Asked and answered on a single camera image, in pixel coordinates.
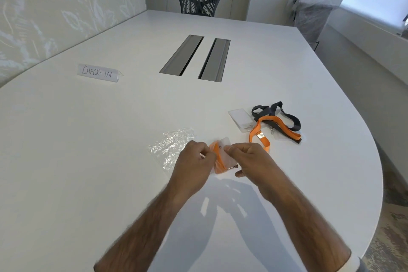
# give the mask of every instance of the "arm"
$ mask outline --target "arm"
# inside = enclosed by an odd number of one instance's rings
[[[233,144],[225,151],[242,168],[235,175],[247,176],[275,206],[308,271],[335,272],[346,263],[350,249],[259,144]]]
[[[95,272],[147,271],[177,213],[204,186],[215,159],[204,142],[190,141],[168,185],[95,264]]]

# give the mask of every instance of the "hand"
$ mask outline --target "hand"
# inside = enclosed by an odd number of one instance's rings
[[[216,159],[215,153],[211,152],[204,142],[190,141],[187,143],[177,159],[167,185],[181,204],[184,204],[204,186]]]
[[[237,143],[225,146],[224,151],[241,166],[235,176],[248,177],[259,188],[262,196],[270,201],[270,187],[281,180],[278,177],[286,176],[262,146],[258,143]]]

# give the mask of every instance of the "forearm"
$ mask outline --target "forearm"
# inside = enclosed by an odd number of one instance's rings
[[[185,201],[165,188],[95,264],[96,272],[147,271]]]
[[[282,171],[264,192],[283,219],[308,271],[335,272],[344,265],[350,249]]]

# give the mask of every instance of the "white table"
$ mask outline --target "white table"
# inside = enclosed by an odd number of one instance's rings
[[[205,38],[184,74],[160,74],[189,34]],[[221,83],[197,79],[216,37],[231,40]],[[125,76],[77,76],[78,63]],[[265,128],[271,156],[362,256],[381,209],[380,159],[299,31],[146,11],[0,89],[1,270],[91,271],[168,181],[148,145],[184,127],[207,143],[247,142],[227,111],[277,101],[305,139],[276,140]],[[298,271],[276,210],[233,174],[211,177],[191,198],[152,271]]]

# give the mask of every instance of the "left hand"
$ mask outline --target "left hand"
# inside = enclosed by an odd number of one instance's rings
[[[188,142],[177,159],[168,190],[184,204],[204,186],[216,159],[215,153],[204,142]]]

